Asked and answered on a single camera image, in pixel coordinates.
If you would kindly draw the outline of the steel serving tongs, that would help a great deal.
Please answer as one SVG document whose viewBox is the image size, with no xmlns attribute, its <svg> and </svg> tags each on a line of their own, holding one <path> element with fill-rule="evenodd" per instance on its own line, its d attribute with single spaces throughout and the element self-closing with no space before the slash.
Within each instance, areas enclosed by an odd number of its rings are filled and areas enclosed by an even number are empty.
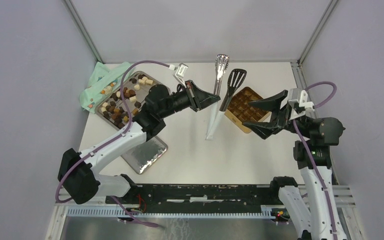
<svg viewBox="0 0 384 240">
<path fill-rule="evenodd" d="M 230 72 L 227 80 L 227 92 L 224 97 L 220 95 L 222 87 L 222 79 L 225 75 L 228 65 L 229 56 L 226 54 L 218 54 L 215 60 L 215 84 L 213 93 L 220 97 L 220 100 L 211 105 L 211 112 L 205 139 L 207 141 L 213 140 L 214 134 L 221 122 L 221 118 L 227 110 L 235 92 L 243 84 L 247 71 L 241 68 L 235 68 Z"/>
</svg>

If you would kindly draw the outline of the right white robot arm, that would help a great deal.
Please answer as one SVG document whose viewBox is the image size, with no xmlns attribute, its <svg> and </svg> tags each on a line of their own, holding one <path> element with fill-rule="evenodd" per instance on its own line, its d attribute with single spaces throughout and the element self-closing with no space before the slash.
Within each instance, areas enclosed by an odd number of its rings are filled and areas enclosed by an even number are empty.
<svg viewBox="0 0 384 240">
<path fill-rule="evenodd" d="M 333 174 L 330 147 L 337 146 L 345 130 L 334 117 L 312 118 L 314 111 L 305 90 L 284 90 L 272 97 L 251 101 L 255 109 L 271 112 L 268 122 L 245 122 L 262 139 L 282 130 L 299 136 L 293 148 L 293 158 L 304 180 L 307 199 L 304 200 L 293 177 L 274 177 L 269 199 L 285 206 L 300 240 L 345 240 L 346 233 L 337 211 L 333 194 Z"/>
</svg>

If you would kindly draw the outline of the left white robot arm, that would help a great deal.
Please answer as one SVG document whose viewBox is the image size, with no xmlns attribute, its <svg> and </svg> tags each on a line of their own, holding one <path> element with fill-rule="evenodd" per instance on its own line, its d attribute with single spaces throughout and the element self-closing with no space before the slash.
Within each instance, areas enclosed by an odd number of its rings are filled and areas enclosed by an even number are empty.
<svg viewBox="0 0 384 240">
<path fill-rule="evenodd" d="M 130 149 L 155 137 L 164 127 L 164 118 L 190 108 L 195 112 L 220 101 L 220 96 L 199 89 L 187 80 L 182 90 L 170 93 L 163 84 L 150 88 L 139 113 L 114 135 L 80 152 L 63 153 L 57 179 L 70 199 L 81 205 L 93 197 L 116 196 L 130 204 L 137 197 L 132 180 L 125 174 L 101 175 L 109 163 Z"/>
</svg>

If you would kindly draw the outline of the gold chocolate box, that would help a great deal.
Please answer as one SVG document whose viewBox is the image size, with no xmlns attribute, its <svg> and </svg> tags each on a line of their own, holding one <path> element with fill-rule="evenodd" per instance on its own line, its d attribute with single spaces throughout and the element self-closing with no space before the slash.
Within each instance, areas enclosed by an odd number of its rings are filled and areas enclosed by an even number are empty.
<svg viewBox="0 0 384 240">
<path fill-rule="evenodd" d="M 224 115 L 244 133 L 248 134 L 251 129 L 244 126 L 244 122 L 263 122 L 271 115 L 269 111 L 254 108 L 248 104 L 262 99 L 263 97 L 252 88 L 246 86 L 233 96 Z"/>
</svg>

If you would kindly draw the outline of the steel chocolate tray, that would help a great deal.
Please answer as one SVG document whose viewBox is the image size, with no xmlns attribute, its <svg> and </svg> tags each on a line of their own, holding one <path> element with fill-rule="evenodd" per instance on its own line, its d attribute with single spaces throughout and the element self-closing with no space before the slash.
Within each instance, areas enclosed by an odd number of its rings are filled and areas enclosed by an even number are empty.
<svg viewBox="0 0 384 240">
<path fill-rule="evenodd" d="M 146 80 L 154 81 L 153 85 L 146 84 Z M 136 71 L 126 78 L 123 87 L 116 89 L 106 97 L 96 109 L 96 115 L 117 130 L 122 129 L 130 120 L 129 115 L 136 116 L 148 95 L 151 87 L 159 85 L 160 82 L 143 71 Z M 135 107 L 135 102 L 140 102 L 140 108 Z"/>
</svg>

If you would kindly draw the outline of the silver box lid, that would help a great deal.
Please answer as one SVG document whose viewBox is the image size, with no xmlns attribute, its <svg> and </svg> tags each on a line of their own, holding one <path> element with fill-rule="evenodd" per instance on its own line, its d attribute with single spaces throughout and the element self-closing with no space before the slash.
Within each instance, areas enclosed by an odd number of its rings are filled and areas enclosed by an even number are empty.
<svg viewBox="0 0 384 240">
<path fill-rule="evenodd" d="M 157 136 L 121 155 L 121 158 L 137 174 L 143 174 L 168 150 L 168 146 Z"/>
</svg>

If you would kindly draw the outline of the green patterned cloth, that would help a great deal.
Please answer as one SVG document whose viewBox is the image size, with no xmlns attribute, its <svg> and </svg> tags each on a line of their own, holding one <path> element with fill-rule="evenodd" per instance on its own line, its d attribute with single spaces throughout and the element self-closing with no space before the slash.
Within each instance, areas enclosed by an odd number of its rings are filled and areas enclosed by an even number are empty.
<svg viewBox="0 0 384 240">
<path fill-rule="evenodd" d="M 116 68 L 109 69 L 105 64 L 97 62 L 87 88 L 80 93 L 81 107 L 95 114 L 98 105 L 120 88 L 120 80 L 131 65 L 129 62 L 123 62 Z"/>
</svg>

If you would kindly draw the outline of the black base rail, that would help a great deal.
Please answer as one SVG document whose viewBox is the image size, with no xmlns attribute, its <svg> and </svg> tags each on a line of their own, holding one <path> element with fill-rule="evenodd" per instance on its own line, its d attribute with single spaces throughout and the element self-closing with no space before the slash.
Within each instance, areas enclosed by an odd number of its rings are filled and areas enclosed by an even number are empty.
<svg viewBox="0 0 384 240">
<path fill-rule="evenodd" d="M 143 183 L 117 200 L 146 214 L 259 214 L 263 206 L 282 205 L 270 186 L 256 184 Z"/>
</svg>

